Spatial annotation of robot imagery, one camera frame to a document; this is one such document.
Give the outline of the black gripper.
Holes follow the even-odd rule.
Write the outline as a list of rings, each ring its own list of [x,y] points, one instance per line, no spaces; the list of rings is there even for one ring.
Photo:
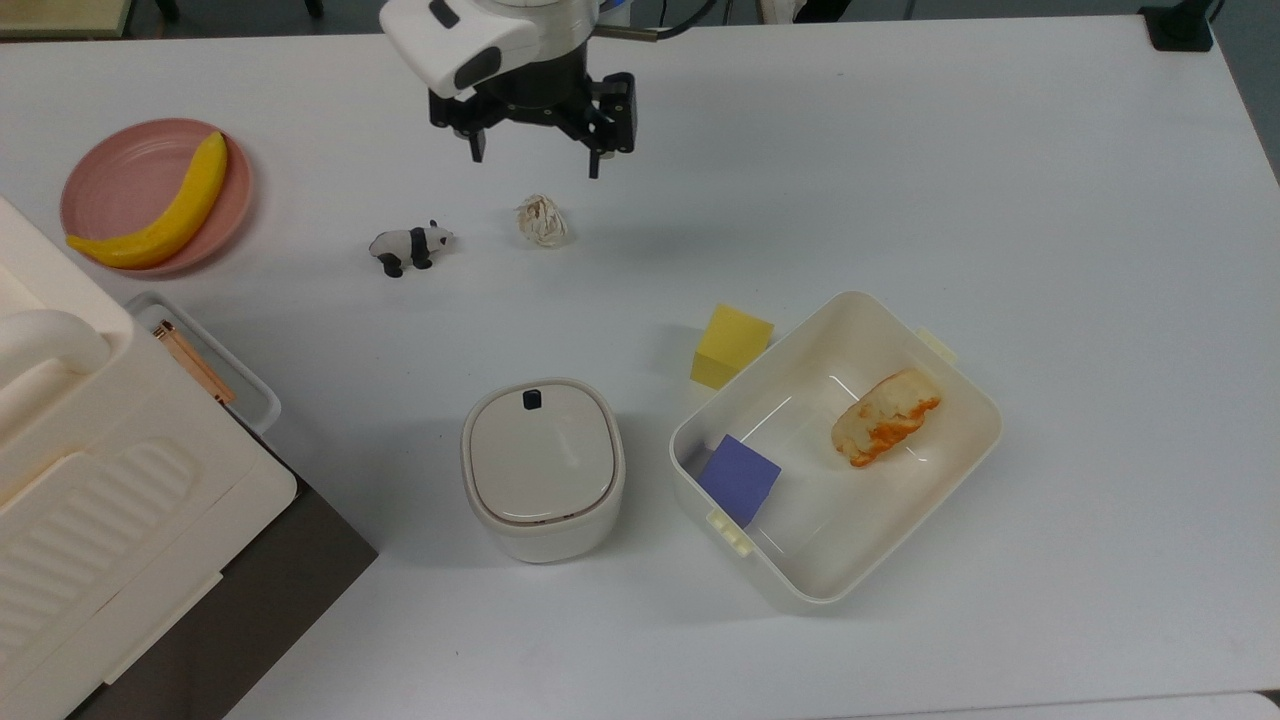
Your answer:
[[[483,163],[486,131],[503,120],[559,129],[590,152],[588,177],[600,177],[609,152],[636,147],[637,109],[634,74],[618,72],[594,79],[588,50],[535,61],[477,82],[466,99],[429,94],[429,119],[468,141],[471,158]]]

